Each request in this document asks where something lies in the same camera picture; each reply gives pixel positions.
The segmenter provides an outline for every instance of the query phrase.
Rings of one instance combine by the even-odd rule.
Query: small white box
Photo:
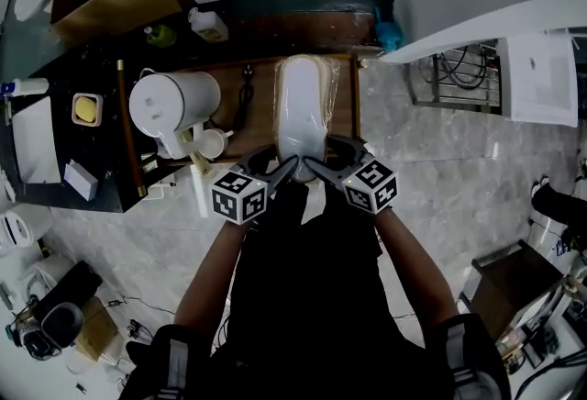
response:
[[[397,196],[395,173],[373,160],[342,181],[347,202],[363,211],[377,214]]]
[[[210,186],[212,209],[235,224],[244,224],[267,208],[267,184],[231,170]]]
[[[65,165],[65,181],[87,201],[95,198],[98,181],[79,163],[70,161]]]

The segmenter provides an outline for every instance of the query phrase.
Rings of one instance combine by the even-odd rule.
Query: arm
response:
[[[422,328],[431,329],[458,315],[444,276],[391,208],[375,217],[375,227]]]
[[[225,223],[180,303],[175,324],[212,343],[224,311],[232,273],[249,226]]]

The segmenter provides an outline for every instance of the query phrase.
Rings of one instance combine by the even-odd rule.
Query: tile floor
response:
[[[536,179],[546,173],[556,189],[571,192],[581,132],[587,133],[587,127],[520,124],[479,113],[415,107],[405,82],[412,75],[416,88],[426,88],[417,71],[378,61],[367,64],[360,71],[362,136],[398,172],[396,212],[457,297],[473,257],[528,239],[529,191]],[[139,296],[174,310],[222,224],[215,217],[199,217],[188,176],[178,183],[163,200],[142,202],[125,215],[53,209],[47,242],[94,266],[105,279],[99,294],[103,299]],[[309,199],[310,215],[324,205],[319,189],[315,186]],[[545,232],[534,230],[533,241]],[[410,313],[385,255],[380,272],[392,313]],[[120,327],[129,317],[151,329],[171,321],[139,302],[111,313]],[[422,343],[417,321],[398,325],[409,339]]]

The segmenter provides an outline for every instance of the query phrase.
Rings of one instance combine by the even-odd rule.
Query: clear plastic bag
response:
[[[293,178],[316,178],[302,158],[326,157],[326,138],[337,97],[340,62],[326,56],[300,54],[275,66],[273,136],[280,161],[300,158]]]

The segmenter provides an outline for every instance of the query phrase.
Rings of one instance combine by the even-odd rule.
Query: white cup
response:
[[[228,147],[228,138],[234,131],[224,132],[222,129],[206,129],[198,139],[198,151],[207,159],[215,159],[222,155]]]

